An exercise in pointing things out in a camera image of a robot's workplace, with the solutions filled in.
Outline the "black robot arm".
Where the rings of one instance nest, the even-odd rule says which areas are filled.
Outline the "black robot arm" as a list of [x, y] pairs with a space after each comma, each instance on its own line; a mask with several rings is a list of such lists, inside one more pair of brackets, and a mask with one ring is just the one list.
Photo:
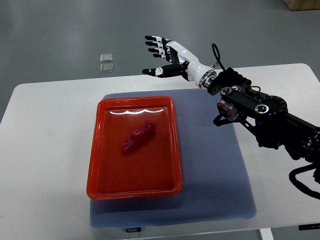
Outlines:
[[263, 93], [231, 67], [216, 73], [176, 41], [154, 35], [145, 36], [145, 40], [148, 51], [168, 64], [143, 69], [142, 73], [158, 78], [182, 76], [212, 96], [220, 94], [219, 114], [213, 120], [217, 127], [241, 123], [255, 136], [259, 147], [277, 150], [284, 146], [293, 160], [320, 163], [319, 127], [290, 114], [283, 98]]

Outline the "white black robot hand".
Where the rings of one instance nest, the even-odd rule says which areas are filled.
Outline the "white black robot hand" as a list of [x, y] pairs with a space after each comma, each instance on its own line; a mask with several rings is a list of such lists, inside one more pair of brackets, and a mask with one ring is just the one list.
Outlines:
[[162, 36], [145, 35], [144, 38], [146, 39], [145, 44], [153, 47], [148, 49], [150, 53], [153, 53], [153, 57], [167, 62], [172, 62], [172, 57], [177, 57], [180, 64], [143, 69], [143, 74], [157, 78], [170, 78], [181, 76], [185, 72], [185, 79], [194, 82], [201, 89], [208, 88], [211, 81], [217, 77], [212, 67], [200, 63], [199, 59], [180, 43]]

